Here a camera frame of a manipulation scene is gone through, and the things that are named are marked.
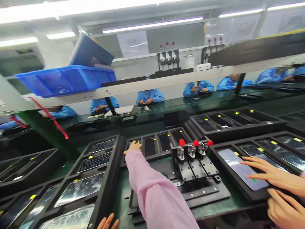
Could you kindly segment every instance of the black stand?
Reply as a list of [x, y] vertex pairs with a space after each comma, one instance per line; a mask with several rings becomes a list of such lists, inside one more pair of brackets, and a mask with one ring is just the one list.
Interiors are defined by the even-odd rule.
[[105, 100], [106, 100], [106, 103], [107, 103], [109, 109], [111, 110], [112, 115], [113, 115], [113, 116], [116, 116], [117, 113], [116, 113], [115, 110], [114, 110], [114, 107], [113, 107], [113, 105], [112, 105], [112, 102], [110, 101], [110, 98], [109, 98], [109, 97], [106, 97]]

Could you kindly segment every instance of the yellow sticker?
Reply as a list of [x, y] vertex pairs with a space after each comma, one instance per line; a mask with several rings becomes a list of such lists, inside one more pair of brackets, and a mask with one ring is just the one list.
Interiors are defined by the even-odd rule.
[[32, 195], [31, 197], [30, 197], [30, 199], [34, 199], [36, 197], [36, 195]]

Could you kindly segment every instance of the hand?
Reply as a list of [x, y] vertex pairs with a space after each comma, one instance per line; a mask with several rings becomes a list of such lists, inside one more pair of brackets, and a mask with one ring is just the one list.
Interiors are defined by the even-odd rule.
[[250, 179], [267, 180], [270, 184], [286, 189], [289, 192], [305, 197], [305, 179], [297, 175], [280, 170], [263, 159], [257, 157], [242, 157], [244, 160], [241, 164], [249, 165], [264, 171], [266, 174], [251, 174], [247, 177]]
[[153, 98], [146, 100], [146, 101], [145, 101], [145, 104], [148, 105], [148, 104], [151, 104], [152, 102], [153, 102]]
[[135, 149], [135, 150], [137, 150], [137, 149], [138, 149], [138, 150], [141, 150], [141, 147], [142, 147], [142, 144], [136, 143], [136, 141], [133, 141], [133, 142], [130, 144], [129, 149], [126, 150], [126, 151], [124, 152], [124, 154], [127, 154], [129, 150], [133, 150], [133, 149]]
[[191, 89], [191, 91], [192, 91], [192, 92], [197, 92], [197, 91], [198, 91], [198, 88], [199, 88], [198, 86], [194, 86], [194, 87]]
[[[108, 219], [107, 219], [106, 217], [104, 217], [104, 218], [102, 219], [102, 221], [99, 223], [97, 229], [108, 229], [109, 226], [110, 226], [110, 224], [111, 224], [111, 221], [113, 220], [113, 217], [114, 217], [114, 214], [113, 214], [113, 213], [110, 214], [110, 216], [108, 217]], [[113, 226], [112, 226], [111, 229], [116, 229], [116, 228], [118, 227], [118, 225], [119, 225], [119, 222], [120, 222], [119, 219], [117, 219], [117, 220], [114, 222], [114, 224], [113, 224]]]
[[102, 109], [104, 109], [104, 108], [106, 108], [106, 107], [108, 107], [107, 105], [100, 105], [99, 107], [98, 107], [98, 109], [99, 110], [102, 110]]
[[284, 80], [286, 80], [286, 81], [293, 81], [294, 78], [293, 78], [293, 76], [287, 76], [287, 77], [284, 78]]
[[281, 229], [299, 229], [305, 225], [305, 208], [279, 190], [268, 189], [268, 216]]

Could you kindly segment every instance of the work station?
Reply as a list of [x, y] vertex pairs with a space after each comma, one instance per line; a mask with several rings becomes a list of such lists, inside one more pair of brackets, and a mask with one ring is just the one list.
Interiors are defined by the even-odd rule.
[[0, 229], [103, 229], [112, 213], [113, 228], [287, 229], [270, 190], [305, 211], [305, 193], [248, 177], [269, 174], [263, 161], [303, 179], [305, 4], [220, 5], [0, 20], [38, 29], [0, 39]]

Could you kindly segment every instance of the red strap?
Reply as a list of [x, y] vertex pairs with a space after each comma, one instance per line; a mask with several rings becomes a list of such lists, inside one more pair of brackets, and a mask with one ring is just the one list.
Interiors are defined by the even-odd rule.
[[32, 100], [34, 101], [34, 103], [36, 103], [36, 105], [39, 106], [39, 108], [40, 108], [41, 110], [43, 110], [43, 112], [45, 112], [45, 113], [47, 114], [47, 116], [50, 117], [50, 118], [53, 120], [53, 122], [54, 122], [54, 124], [56, 125], [56, 127], [60, 130], [60, 132], [63, 133], [64, 138], [65, 138], [65, 139], [68, 139], [69, 136], [67, 135], [67, 133], [60, 127], [60, 125], [58, 124], [58, 122], [56, 121], [56, 119], [54, 119], [54, 117], [47, 111], [47, 109], [45, 109], [43, 106], [41, 106], [34, 98], [32, 98], [32, 97], [29, 97], [29, 98], [32, 99]]

